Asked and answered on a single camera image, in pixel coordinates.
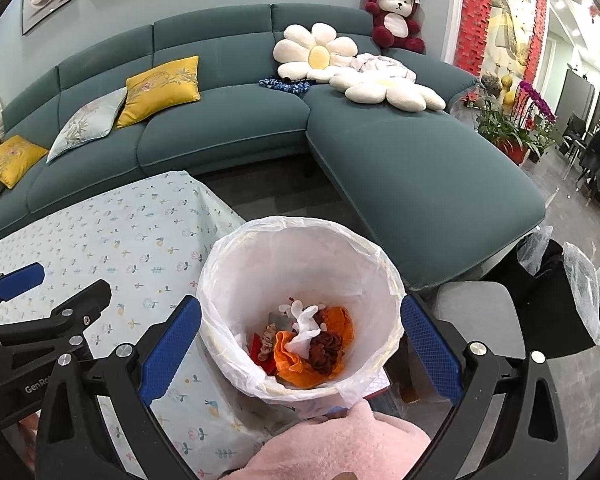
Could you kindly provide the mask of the brown fabric scrunchie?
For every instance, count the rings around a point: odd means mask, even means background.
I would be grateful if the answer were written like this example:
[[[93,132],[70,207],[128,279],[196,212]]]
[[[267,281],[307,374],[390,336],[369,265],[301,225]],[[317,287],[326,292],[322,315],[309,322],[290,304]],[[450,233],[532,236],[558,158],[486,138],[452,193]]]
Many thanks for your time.
[[[261,336],[261,345],[258,353],[258,360],[265,362],[275,347],[275,339],[277,334],[277,326],[275,323],[268,323]]]

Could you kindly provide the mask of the orange plastic bag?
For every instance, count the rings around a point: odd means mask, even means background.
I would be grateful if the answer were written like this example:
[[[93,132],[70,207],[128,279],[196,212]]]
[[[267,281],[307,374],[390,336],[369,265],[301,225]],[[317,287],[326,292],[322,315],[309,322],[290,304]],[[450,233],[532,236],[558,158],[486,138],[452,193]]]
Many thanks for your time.
[[[288,349],[293,332],[279,330],[275,335],[275,376],[296,388],[311,389],[339,375],[344,354],[354,341],[353,321],[345,307],[326,307],[317,316],[318,326],[325,325],[326,330],[309,341],[306,358]]]

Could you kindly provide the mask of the red white paper cup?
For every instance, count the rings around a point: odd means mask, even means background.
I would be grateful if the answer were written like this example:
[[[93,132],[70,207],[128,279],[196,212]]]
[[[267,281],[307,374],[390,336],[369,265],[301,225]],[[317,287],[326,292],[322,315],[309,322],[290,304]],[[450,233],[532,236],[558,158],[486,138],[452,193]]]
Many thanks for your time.
[[[270,352],[264,361],[260,359],[260,353],[262,348],[262,339],[258,334],[254,334],[252,336],[252,341],[249,346],[249,356],[257,364],[260,366],[262,370],[265,371],[268,376],[274,376],[276,374],[276,365],[274,359],[274,353]]]

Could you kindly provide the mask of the white cotton glove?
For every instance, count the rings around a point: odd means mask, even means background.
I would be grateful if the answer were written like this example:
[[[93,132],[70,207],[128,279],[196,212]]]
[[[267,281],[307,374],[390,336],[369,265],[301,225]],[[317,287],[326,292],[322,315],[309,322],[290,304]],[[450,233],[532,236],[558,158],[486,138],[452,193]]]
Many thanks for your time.
[[[325,326],[324,323],[317,323],[314,316],[325,308],[324,304],[311,304],[306,307],[300,300],[292,300],[290,304],[281,304],[278,307],[280,314],[291,319],[294,330],[294,336],[284,344],[287,352],[301,359],[309,359],[311,341],[323,331]]]

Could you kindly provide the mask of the white lined trash bin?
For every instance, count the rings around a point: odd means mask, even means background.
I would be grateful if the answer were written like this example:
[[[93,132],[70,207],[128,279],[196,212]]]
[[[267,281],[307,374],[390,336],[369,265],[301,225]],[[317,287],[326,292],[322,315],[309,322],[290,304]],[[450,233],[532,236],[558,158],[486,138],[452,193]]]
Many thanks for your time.
[[[197,294],[201,338],[224,377],[305,418],[362,400],[403,335],[398,270],[327,220],[245,223],[214,243]]]

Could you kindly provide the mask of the yellow cushion left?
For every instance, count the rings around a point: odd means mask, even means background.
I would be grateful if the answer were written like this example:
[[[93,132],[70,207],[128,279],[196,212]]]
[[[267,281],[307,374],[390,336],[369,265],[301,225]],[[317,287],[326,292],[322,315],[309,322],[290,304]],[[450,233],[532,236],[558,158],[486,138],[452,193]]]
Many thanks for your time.
[[[47,154],[46,148],[22,136],[9,138],[0,144],[0,182],[11,190]]]

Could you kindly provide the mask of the black bin with clear bag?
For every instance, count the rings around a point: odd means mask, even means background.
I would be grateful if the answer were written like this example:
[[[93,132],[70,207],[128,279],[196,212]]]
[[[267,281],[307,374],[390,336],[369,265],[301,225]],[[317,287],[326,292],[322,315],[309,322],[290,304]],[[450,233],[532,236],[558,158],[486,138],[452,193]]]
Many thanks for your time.
[[[552,232],[532,230],[483,279],[509,292],[526,348],[556,359],[600,347],[600,284],[585,253]]]

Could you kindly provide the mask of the yellow cushion centre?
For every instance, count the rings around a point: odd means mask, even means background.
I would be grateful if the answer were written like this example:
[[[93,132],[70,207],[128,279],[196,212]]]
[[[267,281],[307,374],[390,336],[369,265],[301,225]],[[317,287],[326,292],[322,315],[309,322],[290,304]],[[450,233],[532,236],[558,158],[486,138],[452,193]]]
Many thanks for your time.
[[[199,56],[163,63],[126,80],[126,98],[114,128],[129,127],[172,106],[197,102]]]

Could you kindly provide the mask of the teal sectional sofa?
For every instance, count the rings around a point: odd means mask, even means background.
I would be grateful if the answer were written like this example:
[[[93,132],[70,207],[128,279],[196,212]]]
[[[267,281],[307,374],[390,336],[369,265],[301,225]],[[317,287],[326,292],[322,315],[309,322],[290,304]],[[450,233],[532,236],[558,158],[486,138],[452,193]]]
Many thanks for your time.
[[[261,86],[291,24],[323,22],[370,48],[360,10],[311,3],[223,6],[110,37],[53,66],[6,105],[8,136],[50,146],[84,104],[160,64],[196,56],[201,98],[38,162],[0,198],[0,240],[87,197],[153,174],[200,176],[303,152],[416,289],[457,278],[538,226],[543,197],[505,154],[448,112],[358,105],[316,84]]]

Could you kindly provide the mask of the magenta orchid plant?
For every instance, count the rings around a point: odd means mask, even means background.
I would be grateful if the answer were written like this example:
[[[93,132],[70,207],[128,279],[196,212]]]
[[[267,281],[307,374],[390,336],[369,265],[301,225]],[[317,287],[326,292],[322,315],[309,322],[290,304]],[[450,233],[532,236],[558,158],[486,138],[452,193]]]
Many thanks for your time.
[[[557,117],[552,112],[547,102],[542,98],[540,92],[533,88],[532,84],[529,81],[523,80],[520,84],[518,84],[518,88],[523,92],[528,94],[528,97],[531,99],[532,103],[538,109],[538,111],[547,119],[549,122],[554,124],[556,122]]]

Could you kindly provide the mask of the blue knitted scarf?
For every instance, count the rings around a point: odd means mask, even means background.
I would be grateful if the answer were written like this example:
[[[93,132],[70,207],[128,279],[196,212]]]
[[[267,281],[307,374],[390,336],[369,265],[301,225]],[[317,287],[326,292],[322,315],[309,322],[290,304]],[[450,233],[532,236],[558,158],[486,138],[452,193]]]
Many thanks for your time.
[[[291,93],[294,96],[303,96],[312,86],[312,82],[306,79],[291,81],[288,78],[279,79],[276,77],[261,78],[258,84],[263,88]]]

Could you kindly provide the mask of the white daisy pillow upright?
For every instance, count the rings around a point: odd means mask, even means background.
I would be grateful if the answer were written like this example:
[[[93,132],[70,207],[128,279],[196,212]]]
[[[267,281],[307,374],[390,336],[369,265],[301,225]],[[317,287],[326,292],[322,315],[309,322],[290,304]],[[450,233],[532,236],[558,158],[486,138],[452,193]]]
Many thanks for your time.
[[[358,55],[358,45],[347,36],[339,36],[326,23],[314,23],[310,29],[291,24],[276,42],[273,58],[282,79],[324,84],[349,68]]]

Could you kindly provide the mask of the white daisy pillow flat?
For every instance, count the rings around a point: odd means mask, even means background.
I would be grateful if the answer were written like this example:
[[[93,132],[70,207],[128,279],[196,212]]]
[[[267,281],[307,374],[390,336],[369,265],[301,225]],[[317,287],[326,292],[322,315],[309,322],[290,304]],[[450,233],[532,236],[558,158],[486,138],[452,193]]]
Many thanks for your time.
[[[345,72],[329,79],[329,84],[356,104],[388,103],[397,110],[419,113],[441,112],[446,102],[434,90],[415,84],[410,78],[385,78],[374,73]]]

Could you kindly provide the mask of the pink white folded cloth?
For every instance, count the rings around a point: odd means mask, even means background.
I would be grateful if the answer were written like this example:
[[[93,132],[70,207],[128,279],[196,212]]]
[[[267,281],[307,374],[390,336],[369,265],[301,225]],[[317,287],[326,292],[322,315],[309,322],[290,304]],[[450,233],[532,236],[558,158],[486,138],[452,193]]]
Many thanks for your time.
[[[385,55],[359,53],[350,67],[358,73],[376,79],[405,79],[416,81],[416,74],[395,58]]]

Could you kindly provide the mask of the red lattice wall decoration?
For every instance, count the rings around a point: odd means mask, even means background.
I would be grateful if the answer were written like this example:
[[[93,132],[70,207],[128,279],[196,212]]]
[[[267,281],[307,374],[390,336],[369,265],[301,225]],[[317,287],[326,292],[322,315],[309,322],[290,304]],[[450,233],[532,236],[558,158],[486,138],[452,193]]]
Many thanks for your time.
[[[488,36],[491,0],[463,0],[454,64],[479,76]]]

